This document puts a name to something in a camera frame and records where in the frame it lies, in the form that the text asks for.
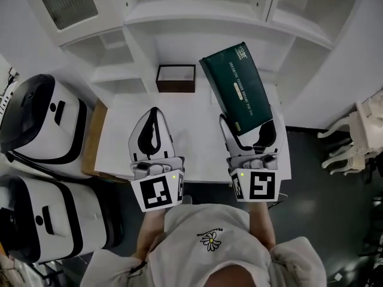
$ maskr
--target dark green box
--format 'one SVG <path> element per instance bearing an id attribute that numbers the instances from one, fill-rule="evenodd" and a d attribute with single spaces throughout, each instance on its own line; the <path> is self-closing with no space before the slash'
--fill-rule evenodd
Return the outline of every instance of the dark green box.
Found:
<path id="1" fill-rule="evenodd" d="M 237 135 L 272 119 L 268 97 L 244 42 L 204 57 L 199 63 Z"/>

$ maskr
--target cabinet door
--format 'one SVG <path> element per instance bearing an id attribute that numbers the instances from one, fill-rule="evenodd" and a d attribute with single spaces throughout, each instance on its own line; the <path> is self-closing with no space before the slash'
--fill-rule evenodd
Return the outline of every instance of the cabinet door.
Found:
<path id="1" fill-rule="evenodd" d="M 28 0 L 57 45 L 123 25 L 113 0 Z"/>

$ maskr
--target white table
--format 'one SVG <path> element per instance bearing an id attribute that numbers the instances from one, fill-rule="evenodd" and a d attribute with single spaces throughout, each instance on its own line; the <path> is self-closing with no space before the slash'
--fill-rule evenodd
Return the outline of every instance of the white table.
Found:
<path id="1" fill-rule="evenodd" d="M 269 102 L 279 113 L 278 95 L 273 84 L 264 84 Z M 177 156 L 185 157 L 185 179 L 199 182 L 229 182 L 224 138 L 218 122 L 221 109 L 212 101 L 212 91 L 204 76 L 196 77 L 196 92 L 160 93 L 157 106 L 165 115 L 174 141 Z M 151 105 L 115 103 L 108 109 L 99 141 L 95 170 L 133 179 L 130 169 L 128 139 L 137 121 L 151 108 Z M 291 179 L 290 155 L 286 132 L 279 155 L 278 167 L 281 179 Z"/>

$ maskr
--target daisy embroidery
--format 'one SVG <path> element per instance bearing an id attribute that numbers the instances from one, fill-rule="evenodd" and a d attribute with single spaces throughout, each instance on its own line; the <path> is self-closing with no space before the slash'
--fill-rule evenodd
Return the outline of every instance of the daisy embroidery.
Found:
<path id="1" fill-rule="evenodd" d="M 221 242 L 219 242 L 218 240 L 215 240 L 216 236 L 217 236 L 216 232 L 208 233 L 202 237 L 200 242 L 202 242 L 205 246 L 208 247 L 208 251 L 214 251 L 218 249 L 218 247 L 221 245 Z"/>

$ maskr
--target small brown box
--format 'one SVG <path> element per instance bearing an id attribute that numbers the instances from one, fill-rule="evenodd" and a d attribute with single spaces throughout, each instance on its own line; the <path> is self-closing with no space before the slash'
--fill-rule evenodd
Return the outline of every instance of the small brown box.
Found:
<path id="1" fill-rule="evenodd" d="M 160 93 L 194 93 L 196 65 L 160 65 L 156 84 Z"/>

